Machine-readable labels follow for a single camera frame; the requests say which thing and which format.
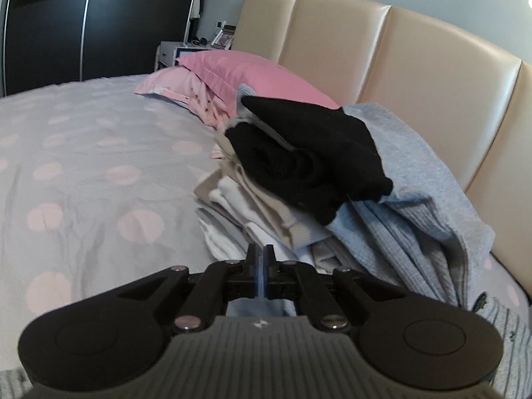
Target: bed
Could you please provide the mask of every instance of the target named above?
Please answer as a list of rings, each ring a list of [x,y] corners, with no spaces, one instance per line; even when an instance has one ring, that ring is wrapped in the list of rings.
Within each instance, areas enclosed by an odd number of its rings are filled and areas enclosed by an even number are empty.
[[[325,42],[331,52],[316,53]],[[339,104],[381,103],[417,130],[496,231],[476,292],[528,322],[532,205],[515,194],[532,177],[519,130],[532,126],[532,67],[454,26],[362,0],[245,0],[233,49],[280,63]],[[18,336],[39,314],[214,261],[193,189],[217,167],[215,131],[134,94],[144,77],[0,100],[0,370],[20,365]]]
[[[34,317],[169,265],[212,262],[192,190],[214,131],[143,76],[0,101],[0,370]]]

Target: picture frame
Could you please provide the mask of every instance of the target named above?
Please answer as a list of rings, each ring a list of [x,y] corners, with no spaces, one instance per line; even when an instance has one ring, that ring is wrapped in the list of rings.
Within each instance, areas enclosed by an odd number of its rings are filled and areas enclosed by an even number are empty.
[[[216,33],[211,46],[216,49],[230,49],[234,37],[235,28],[233,26],[225,26]]]

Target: light pink pillow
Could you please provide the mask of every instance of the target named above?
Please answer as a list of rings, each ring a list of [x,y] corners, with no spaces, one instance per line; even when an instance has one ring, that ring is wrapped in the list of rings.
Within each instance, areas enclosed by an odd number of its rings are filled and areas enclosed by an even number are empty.
[[[152,73],[137,85],[134,93],[157,94],[171,99],[217,130],[223,130],[225,122],[236,114],[228,114],[223,100],[193,72],[181,66]]]
[[[258,55],[240,51],[203,51],[178,58],[193,71],[227,105],[228,113],[236,113],[236,90],[249,85],[257,95],[315,103],[337,109],[330,97],[296,74]]]

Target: gray nightstand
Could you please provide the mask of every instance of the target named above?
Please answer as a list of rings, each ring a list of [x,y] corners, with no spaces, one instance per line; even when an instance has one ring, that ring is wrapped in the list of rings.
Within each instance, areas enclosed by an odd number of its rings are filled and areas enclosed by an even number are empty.
[[[186,44],[184,42],[166,42],[163,41],[157,47],[155,54],[155,70],[163,69],[165,67],[176,66],[178,63],[176,58],[180,55],[196,53],[198,51],[208,51],[213,49],[210,45],[197,46],[193,44]]]

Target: headboard panel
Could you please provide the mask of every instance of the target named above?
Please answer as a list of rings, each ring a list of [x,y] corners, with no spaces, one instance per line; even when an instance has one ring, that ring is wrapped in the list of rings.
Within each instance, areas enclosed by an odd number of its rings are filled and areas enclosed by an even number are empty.
[[[389,9],[364,0],[297,0],[279,64],[337,103],[356,103]]]
[[[532,127],[532,99],[522,87],[512,98],[520,59],[453,25],[364,0],[244,0],[233,49],[279,62],[341,105],[373,101],[405,120],[471,185],[497,234],[494,254],[532,294],[532,195],[505,183],[532,173],[528,133],[511,136]],[[518,85],[532,90],[529,72]]]

